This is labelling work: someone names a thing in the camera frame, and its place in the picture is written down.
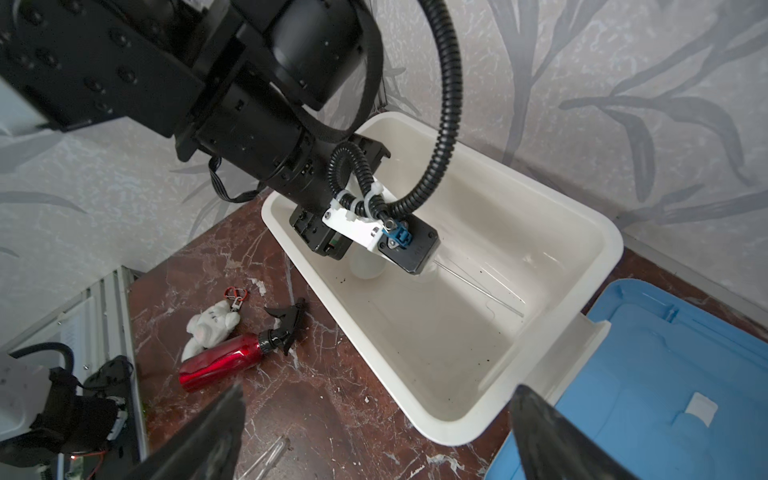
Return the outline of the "thin metal rod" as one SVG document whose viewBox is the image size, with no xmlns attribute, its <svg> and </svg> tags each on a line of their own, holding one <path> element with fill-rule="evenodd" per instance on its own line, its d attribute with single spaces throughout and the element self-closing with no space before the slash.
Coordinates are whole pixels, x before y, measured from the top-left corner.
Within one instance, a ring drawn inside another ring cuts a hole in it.
<svg viewBox="0 0 768 480">
<path fill-rule="evenodd" d="M 489 290 L 485 289 L 480 284 L 475 283 L 473 280 L 470 280 L 467 276 L 464 276 L 464 275 L 460 274 L 456 270 L 449 268 L 448 266 L 446 266 L 445 264 L 443 264 L 443 263 L 441 263 L 441 262 L 439 262 L 437 260 L 434 260 L 434 264 L 437 267 L 439 267 L 439 268 L 443 269 L 444 271 L 448 272 L 453 277 L 458 278 L 465 285 L 469 286 L 470 288 L 472 288 L 475 291 L 479 292 L 480 294 L 484 295 L 486 298 L 488 298 L 488 299 L 492 300 L 493 302 L 495 302 L 495 303 L 501 305 L 502 307 L 506 308 L 507 310 L 509 310 L 513 314 L 517 315 L 519 318 L 524 318 L 524 314 L 520 310 L 516 309 L 512 305 L 510 305 L 510 304 L 504 302 L 503 300 L 501 300 L 500 298 L 496 297 Z"/>
</svg>

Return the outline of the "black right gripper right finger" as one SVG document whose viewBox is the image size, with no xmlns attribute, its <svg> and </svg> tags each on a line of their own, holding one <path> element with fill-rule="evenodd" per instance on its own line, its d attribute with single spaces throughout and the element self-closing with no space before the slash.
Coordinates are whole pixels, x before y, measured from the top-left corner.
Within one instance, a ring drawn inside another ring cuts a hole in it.
<svg viewBox="0 0 768 480">
<path fill-rule="evenodd" d="M 519 385 L 510 407 L 512 433 L 526 479 L 635 477 L 530 387 Z"/>
</svg>

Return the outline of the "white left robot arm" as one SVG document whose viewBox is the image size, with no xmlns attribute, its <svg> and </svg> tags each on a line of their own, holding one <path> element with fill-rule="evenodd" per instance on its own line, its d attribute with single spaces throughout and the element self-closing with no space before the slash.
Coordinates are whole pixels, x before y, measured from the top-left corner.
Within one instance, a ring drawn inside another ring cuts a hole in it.
<svg viewBox="0 0 768 480">
<path fill-rule="evenodd" d="M 70 132 L 127 117 L 173 138 L 177 156 L 230 162 L 295 204 L 290 223 L 319 255 L 351 244 L 420 274 L 439 245 L 416 211 L 450 162 L 462 107 L 447 6 L 421 3 L 438 49 L 443 123 L 405 196 L 374 173 L 388 153 L 359 132 L 383 75 L 383 42 L 362 1 L 5 1 L 1 77 Z"/>
</svg>

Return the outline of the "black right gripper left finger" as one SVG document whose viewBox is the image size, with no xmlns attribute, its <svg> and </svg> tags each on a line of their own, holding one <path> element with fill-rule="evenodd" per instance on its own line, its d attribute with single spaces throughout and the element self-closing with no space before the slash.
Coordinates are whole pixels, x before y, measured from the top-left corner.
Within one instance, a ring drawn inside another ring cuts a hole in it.
<svg viewBox="0 0 768 480">
<path fill-rule="evenodd" d="M 246 405 L 242 386 L 219 395 L 128 479 L 232 479 L 242 446 Z"/>
</svg>

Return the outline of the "white plastic storage bin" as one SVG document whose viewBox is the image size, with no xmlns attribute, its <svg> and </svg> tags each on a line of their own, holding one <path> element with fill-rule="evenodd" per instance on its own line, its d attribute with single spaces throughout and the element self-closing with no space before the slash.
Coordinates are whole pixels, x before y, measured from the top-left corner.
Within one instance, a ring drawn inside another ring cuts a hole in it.
<svg viewBox="0 0 768 480">
<path fill-rule="evenodd" d="M 519 385 L 556 403 L 610 326 L 581 312 L 620 260 L 599 212 L 464 145 L 418 210 L 441 240 L 419 275 L 359 246 L 332 260 L 270 195 L 270 232 L 413 426 L 445 446 L 475 440 Z"/>
</svg>

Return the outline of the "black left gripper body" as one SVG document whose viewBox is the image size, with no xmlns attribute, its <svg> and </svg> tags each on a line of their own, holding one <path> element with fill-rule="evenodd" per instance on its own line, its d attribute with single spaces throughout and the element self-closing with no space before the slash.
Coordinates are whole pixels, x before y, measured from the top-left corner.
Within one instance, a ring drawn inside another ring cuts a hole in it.
<svg viewBox="0 0 768 480">
<path fill-rule="evenodd" d="M 356 133 L 331 140 L 321 134 L 322 127 L 266 81 L 239 77 L 205 93 L 173 134 L 180 159 L 196 151 L 209 155 L 211 180 L 221 198 L 244 203 L 256 195 L 226 192 L 217 171 L 229 161 L 256 178 L 260 188 L 296 203 L 290 224 L 319 255 L 340 259 L 357 243 L 411 275 L 422 273 L 440 239 L 415 212 L 441 182 L 441 149 L 434 149 L 408 194 L 388 200 L 374 177 L 388 149 Z"/>
</svg>

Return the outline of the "blue plastic bin lid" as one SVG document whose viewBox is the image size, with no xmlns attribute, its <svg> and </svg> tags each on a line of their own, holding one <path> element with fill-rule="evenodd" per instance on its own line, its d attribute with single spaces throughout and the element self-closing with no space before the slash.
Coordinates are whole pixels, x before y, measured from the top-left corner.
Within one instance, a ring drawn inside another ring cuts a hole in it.
<svg viewBox="0 0 768 480">
<path fill-rule="evenodd" d="M 767 344 L 649 283 L 609 284 L 526 379 L 642 479 L 767 475 Z"/>
</svg>

